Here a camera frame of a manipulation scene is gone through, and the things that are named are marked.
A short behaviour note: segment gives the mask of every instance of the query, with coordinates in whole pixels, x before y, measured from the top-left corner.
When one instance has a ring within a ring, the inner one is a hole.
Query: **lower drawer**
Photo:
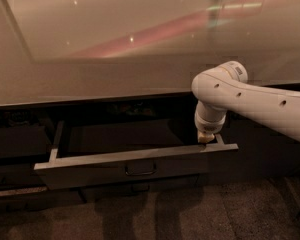
[[[165,178],[153,181],[141,181],[125,184],[111,184],[99,187],[81,188],[83,197],[88,202],[96,199],[113,196],[128,196],[142,192],[156,192],[169,189],[194,187],[198,175],[189,175],[184,177]]]
[[[0,166],[0,189],[42,184],[30,164]]]
[[[46,191],[22,195],[1,195],[2,192],[7,191],[0,191],[0,213],[23,210],[37,211],[83,203],[83,199],[76,190]]]
[[[44,126],[0,128],[0,159],[45,154],[50,144]]]

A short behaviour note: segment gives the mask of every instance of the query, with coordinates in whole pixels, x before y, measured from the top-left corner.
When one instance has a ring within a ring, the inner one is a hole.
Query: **drawer front panel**
[[[129,196],[142,192],[163,191],[176,188],[194,187],[198,175],[165,178],[160,180],[142,181],[126,184],[111,184],[100,187],[82,188],[81,192],[88,202],[94,202],[96,199],[113,197],[113,196]]]
[[[77,191],[47,191],[38,194],[24,194],[0,197],[0,213],[13,211],[37,211],[50,207],[82,204]]]
[[[42,184],[29,164],[0,166],[0,189]]]
[[[0,159],[45,154],[48,145],[44,126],[0,128]]]
[[[37,164],[35,170],[49,189],[207,173],[209,172],[208,153],[226,151],[229,155],[230,150],[236,149],[235,144],[220,147],[217,145],[211,144],[211,147],[205,149],[202,146],[183,146],[60,158],[50,163]]]

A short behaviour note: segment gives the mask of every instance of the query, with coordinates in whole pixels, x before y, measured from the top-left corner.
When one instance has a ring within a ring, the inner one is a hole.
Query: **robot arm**
[[[300,92],[252,86],[247,80],[247,71],[235,61],[194,78],[199,142],[209,142],[221,130],[227,110],[300,141]]]

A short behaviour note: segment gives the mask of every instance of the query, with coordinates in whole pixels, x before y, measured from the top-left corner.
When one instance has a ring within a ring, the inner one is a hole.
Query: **floor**
[[[0,240],[300,239],[296,182],[205,186],[5,213]]]

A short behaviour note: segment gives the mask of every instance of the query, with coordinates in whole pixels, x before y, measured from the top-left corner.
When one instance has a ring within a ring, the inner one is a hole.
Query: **reflective countertop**
[[[300,0],[0,0],[0,106],[300,83]]]

